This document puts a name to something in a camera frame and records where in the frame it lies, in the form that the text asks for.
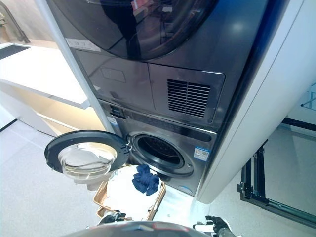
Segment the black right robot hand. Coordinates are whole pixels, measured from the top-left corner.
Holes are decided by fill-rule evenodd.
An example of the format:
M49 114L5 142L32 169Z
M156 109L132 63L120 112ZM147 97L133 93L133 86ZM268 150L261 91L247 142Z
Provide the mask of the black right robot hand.
M229 223L221 217L206 215L205 219L205 223L197 222L192 228L211 237L219 237L223 232L232 232Z

